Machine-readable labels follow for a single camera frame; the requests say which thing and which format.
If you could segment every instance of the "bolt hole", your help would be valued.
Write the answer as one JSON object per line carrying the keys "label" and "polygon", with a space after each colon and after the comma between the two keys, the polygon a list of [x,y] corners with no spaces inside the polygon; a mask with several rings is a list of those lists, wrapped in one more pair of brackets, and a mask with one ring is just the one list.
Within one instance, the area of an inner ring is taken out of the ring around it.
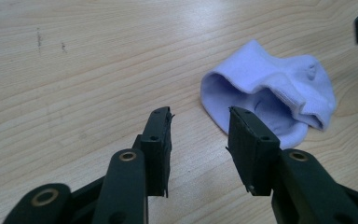
{"label": "bolt hole", "polygon": [[115,212],[114,214],[112,214],[112,216],[110,216],[109,223],[110,224],[121,224],[121,223],[124,223],[125,220],[126,220],[125,213]]}
{"label": "bolt hole", "polygon": [[334,219],[342,224],[352,224],[353,223],[353,219],[351,217],[349,217],[345,214],[341,214],[341,213],[335,214]]}
{"label": "bolt hole", "polygon": [[136,154],[134,152],[124,152],[120,154],[119,158],[122,161],[132,161],[136,158]]}
{"label": "bolt hole", "polygon": [[40,207],[52,203],[58,197],[58,194],[59,192],[56,189],[43,189],[33,197],[31,205]]}
{"label": "bolt hole", "polygon": [[308,157],[301,152],[291,152],[289,156],[296,161],[307,161]]}

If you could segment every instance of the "wooden table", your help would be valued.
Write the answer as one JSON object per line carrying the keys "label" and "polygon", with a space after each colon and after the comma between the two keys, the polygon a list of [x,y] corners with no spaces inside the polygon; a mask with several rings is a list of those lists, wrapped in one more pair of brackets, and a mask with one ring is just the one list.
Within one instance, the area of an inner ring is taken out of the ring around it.
{"label": "wooden table", "polygon": [[0,1],[0,222],[35,187],[103,176],[169,105],[170,198],[149,198],[150,223],[275,223],[200,103],[202,77],[251,39],[324,65],[337,111],[297,148],[358,190],[357,15],[358,1]]}

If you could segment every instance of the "sock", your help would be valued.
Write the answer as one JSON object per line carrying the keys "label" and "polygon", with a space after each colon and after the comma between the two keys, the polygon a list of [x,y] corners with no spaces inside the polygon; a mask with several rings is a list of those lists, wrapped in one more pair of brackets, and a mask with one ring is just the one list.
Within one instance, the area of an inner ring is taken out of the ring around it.
{"label": "sock", "polygon": [[228,133],[232,105],[254,112],[281,140],[299,145],[308,126],[325,130],[336,108],[330,79],[310,55],[270,56],[255,40],[243,46],[201,81],[201,101]]}

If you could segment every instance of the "wood grain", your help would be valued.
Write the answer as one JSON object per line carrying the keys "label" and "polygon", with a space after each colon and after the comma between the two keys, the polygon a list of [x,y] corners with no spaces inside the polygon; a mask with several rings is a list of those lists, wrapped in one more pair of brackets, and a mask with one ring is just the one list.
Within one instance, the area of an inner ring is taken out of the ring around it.
{"label": "wood grain", "polygon": [[349,0],[0,1],[0,222],[31,189],[104,175],[169,105],[170,198],[149,199],[150,223],[275,223],[200,103],[202,77],[251,39],[324,65],[337,111],[298,148],[358,190],[357,15]]}

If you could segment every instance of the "lavender sock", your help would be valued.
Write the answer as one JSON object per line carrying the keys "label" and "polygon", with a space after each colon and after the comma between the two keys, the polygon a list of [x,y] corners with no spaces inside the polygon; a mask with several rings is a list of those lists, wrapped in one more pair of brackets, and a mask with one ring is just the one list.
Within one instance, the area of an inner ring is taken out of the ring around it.
{"label": "lavender sock", "polygon": [[312,56],[270,56],[255,40],[219,64],[201,81],[201,101],[228,133],[232,105],[254,112],[281,140],[299,145],[308,126],[325,130],[336,108],[330,79]]}

